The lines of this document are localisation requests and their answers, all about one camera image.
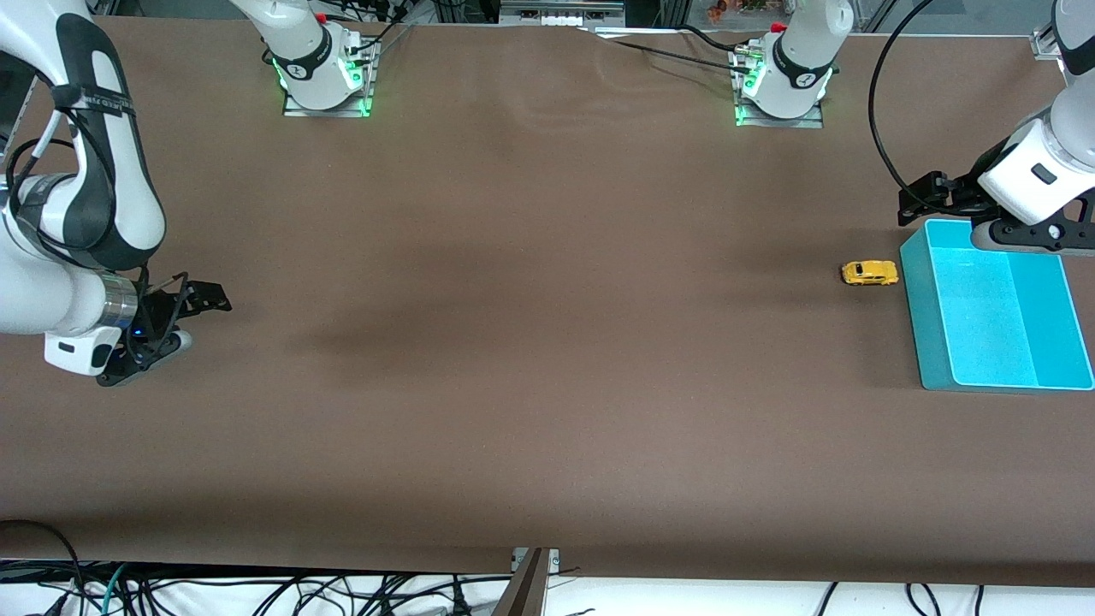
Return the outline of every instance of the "black strap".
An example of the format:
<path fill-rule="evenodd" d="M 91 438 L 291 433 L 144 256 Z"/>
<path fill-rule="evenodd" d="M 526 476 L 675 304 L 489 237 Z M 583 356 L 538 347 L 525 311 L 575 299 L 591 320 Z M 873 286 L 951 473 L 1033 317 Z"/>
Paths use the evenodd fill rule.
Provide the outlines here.
<path fill-rule="evenodd" d="M 1095 19 L 1087 13 L 1091 11 L 1090 8 L 1080 8 L 1081 2 L 1073 2 L 1071 8 L 1065 4 L 1060 0 L 1053 4 L 1053 19 L 1050 23 L 1057 36 L 1057 46 L 1061 50 L 1061 60 L 1064 61 L 1069 72 L 1080 77 L 1095 69 L 1095 32 L 1092 32 L 1091 27 Z M 1070 20 L 1070 27 L 1065 28 L 1064 35 L 1059 23 L 1062 19 Z"/>
<path fill-rule="evenodd" d="M 129 96 L 99 85 L 65 83 L 54 85 L 49 93 L 54 97 L 54 106 L 59 109 L 89 109 L 118 117 L 122 114 L 137 115 Z"/>
<path fill-rule="evenodd" d="M 69 177 L 76 177 L 76 173 L 49 173 L 38 176 L 38 181 L 34 183 L 31 190 L 23 197 L 19 211 L 14 211 L 13 213 L 15 214 L 15 222 L 23 231 L 23 236 L 31 240 L 31 243 L 37 246 L 38 249 L 48 252 L 72 265 L 82 266 L 74 258 L 59 252 L 48 242 L 43 241 L 39 234 L 44 232 L 41 228 L 42 209 L 46 206 L 49 193 L 53 191 L 57 184 Z"/>
<path fill-rule="evenodd" d="M 274 56 L 274 61 L 277 62 L 277 66 L 281 68 L 283 72 L 297 81 L 306 81 L 312 78 L 312 72 L 314 72 L 320 65 L 327 61 L 327 58 L 331 57 L 332 49 L 331 31 L 325 27 L 321 27 L 320 30 L 323 31 L 323 40 L 320 42 L 319 47 L 307 56 L 290 60 L 288 58 L 283 58 L 273 51 L 270 53 L 270 55 Z"/>
<path fill-rule="evenodd" d="M 806 68 L 795 63 L 783 51 L 783 36 L 775 39 L 775 45 L 772 46 L 772 58 L 775 60 L 775 66 L 779 67 L 780 72 L 787 75 L 791 86 L 795 90 L 808 90 L 812 88 L 819 79 L 829 72 L 829 67 L 832 66 L 831 61 L 818 68 Z"/>

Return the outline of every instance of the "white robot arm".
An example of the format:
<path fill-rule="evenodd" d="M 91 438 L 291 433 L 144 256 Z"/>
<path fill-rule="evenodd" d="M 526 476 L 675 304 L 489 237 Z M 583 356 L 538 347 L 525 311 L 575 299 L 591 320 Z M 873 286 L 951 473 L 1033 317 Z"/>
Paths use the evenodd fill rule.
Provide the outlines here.
<path fill-rule="evenodd" d="M 1095 0 L 1057 0 L 1067 88 L 955 179 L 933 171 L 901 190 L 898 223 L 930 213 L 972 220 L 987 249 L 1095 255 Z M 1064 211 L 1073 200 L 1079 216 Z"/>
<path fill-rule="evenodd" d="M 327 109 L 362 88 L 359 33 L 335 22 L 321 24 L 308 0 L 230 1 L 258 30 L 283 86 L 300 106 Z"/>
<path fill-rule="evenodd" d="M 135 284 L 116 272 L 147 270 L 163 240 L 164 217 L 114 45 L 83 0 L 0 0 L 0 50 L 33 67 L 55 105 L 43 137 L 12 151 L 0 186 L 0 333 L 44 334 L 46 361 L 77 374 L 100 376 L 112 362 L 122 372 L 141 372 L 154 356 L 184 346 L 182 334 L 164 345 L 180 316 L 221 298 L 218 284 L 155 294 L 147 280 Z M 62 121 L 79 171 L 31 175 Z M 180 298 L 170 326 L 162 310 L 153 310 L 168 295 Z M 201 310 L 193 303 L 207 299 Z M 229 310 L 227 298 L 220 307 Z M 117 349 L 123 335 L 125 349 Z M 127 353 L 148 342 L 157 353 Z"/>
<path fill-rule="evenodd" d="M 742 95 L 773 117 L 802 117 L 825 96 L 832 61 L 854 23 L 848 0 L 800 0 L 785 32 L 760 39 L 763 66 Z"/>

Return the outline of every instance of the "white floor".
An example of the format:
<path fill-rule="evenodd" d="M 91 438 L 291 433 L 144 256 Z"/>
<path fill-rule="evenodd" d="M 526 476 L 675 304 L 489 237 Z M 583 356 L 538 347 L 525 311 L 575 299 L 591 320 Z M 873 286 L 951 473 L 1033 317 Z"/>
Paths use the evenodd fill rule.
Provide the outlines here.
<path fill-rule="evenodd" d="M 315 589 L 325 579 L 308 589 Z M 451 577 L 427 576 L 415 579 L 403 590 L 418 591 L 451 581 Z M 350 579 L 354 592 L 374 590 L 378 578 Z M 592 609 L 590 616 L 815 616 L 825 593 L 823 582 L 719 582 L 687 580 L 624 580 L 610 578 L 555 578 L 548 592 L 544 616 L 575 616 Z M 247 616 L 275 586 L 208 588 L 177 584 L 157 593 L 159 600 L 177 616 Z M 496 601 L 505 582 L 470 583 L 464 594 L 471 606 Z M 942 616 L 973 614 L 973 586 L 932 585 Z M 93 589 L 101 593 L 102 589 Z M 60 591 L 33 584 L 0 584 L 0 616 L 42 614 Z M 289 616 L 298 601 L 295 591 L 285 593 L 268 612 L 269 616 Z M 326 596 L 349 613 L 347 597 L 335 593 Z M 917 598 L 931 614 L 926 595 Z M 65 616 L 78 613 L 78 602 L 70 601 Z M 356 609 L 362 602 L 358 600 Z M 397 616 L 414 616 L 431 607 L 450 607 L 441 597 L 408 602 Z M 302 612 L 304 616 L 342 616 L 332 603 L 313 601 Z M 1048 589 L 989 586 L 981 607 L 983 616 L 1088 616 L 1095 614 L 1095 589 Z M 827 616 L 915 616 L 904 596 L 902 584 L 841 583 L 826 611 Z"/>

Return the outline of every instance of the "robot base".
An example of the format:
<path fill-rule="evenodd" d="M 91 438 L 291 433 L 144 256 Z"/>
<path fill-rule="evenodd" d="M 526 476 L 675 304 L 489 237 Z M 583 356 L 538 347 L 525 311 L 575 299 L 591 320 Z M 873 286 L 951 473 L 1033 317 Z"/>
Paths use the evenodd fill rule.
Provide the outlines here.
<path fill-rule="evenodd" d="M 739 47 L 739 51 L 729 51 L 730 66 L 744 66 L 750 70 L 757 68 L 757 56 L 753 53 L 760 45 L 760 39 L 750 40 L 747 45 Z M 742 90 L 746 81 L 752 74 L 730 73 L 730 84 L 734 88 L 734 118 L 738 126 L 768 126 L 771 128 L 821 128 L 821 103 L 815 103 L 810 111 L 802 117 L 784 119 L 773 117 L 762 112 L 757 103 L 747 97 Z"/>
<path fill-rule="evenodd" d="M 292 100 L 288 93 L 285 95 L 285 103 L 281 105 L 281 114 L 287 117 L 369 117 L 372 114 L 372 95 L 377 90 L 377 66 L 380 63 L 380 45 L 372 45 L 360 53 L 361 67 L 360 79 L 364 82 L 361 89 L 350 94 L 342 104 L 328 109 L 310 109 L 301 106 Z M 358 73 L 349 74 L 349 78 L 357 77 Z"/>

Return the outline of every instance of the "metal bracket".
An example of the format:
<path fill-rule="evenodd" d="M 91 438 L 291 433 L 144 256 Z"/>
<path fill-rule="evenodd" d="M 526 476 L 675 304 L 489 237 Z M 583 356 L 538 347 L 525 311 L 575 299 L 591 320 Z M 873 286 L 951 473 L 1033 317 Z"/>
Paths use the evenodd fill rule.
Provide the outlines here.
<path fill-rule="evenodd" d="M 511 573 L 516 573 L 517 569 L 521 566 L 521 562 L 525 562 L 525 557 L 526 557 L 526 555 L 529 554 L 529 549 L 530 548 L 514 548 L 514 555 L 509 558 L 509 571 Z M 552 574 L 558 573 L 558 562 L 560 562 L 558 561 L 558 550 L 557 549 L 552 549 L 548 554 L 548 557 L 549 557 L 549 560 L 550 560 L 550 563 L 549 563 L 550 567 L 548 569 L 548 573 L 552 573 Z"/>
<path fill-rule="evenodd" d="M 1091 255 L 1095 251 L 1095 223 L 1092 206 L 1095 190 L 1079 197 L 1080 212 L 1070 220 L 1062 209 L 1037 224 L 1024 224 L 1013 216 L 990 221 L 988 239 L 1005 249 L 1033 249 L 1059 254 Z"/>
<path fill-rule="evenodd" d="M 1052 23 L 1030 33 L 1030 49 L 1036 60 L 1060 60 L 1061 48 L 1057 44 L 1057 31 Z"/>
<path fill-rule="evenodd" d="M 760 51 L 760 39 L 754 38 L 746 45 L 739 45 L 734 51 L 728 51 L 727 56 L 730 66 L 746 67 L 749 73 L 731 72 L 730 85 L 734 89 L 734 118 L 738 126 L 768 126 L 771 128 L 822 128 L 821 102 L 814 103 L 810 111 L 802 117 L 784 119 L 768 115 L 742 91 L 747 85 L 751 85 L 750 80 L 757 79 L 760 71 L 764 70 Z"/>
<path fill-rule="evenodd" d="M 517 548 L 512 562 L 517 565 L 517 572 L 509 579 L 491 616 L 541 616 L 548 576 L 553 567 L 558 571 L 558 550 Z"/>

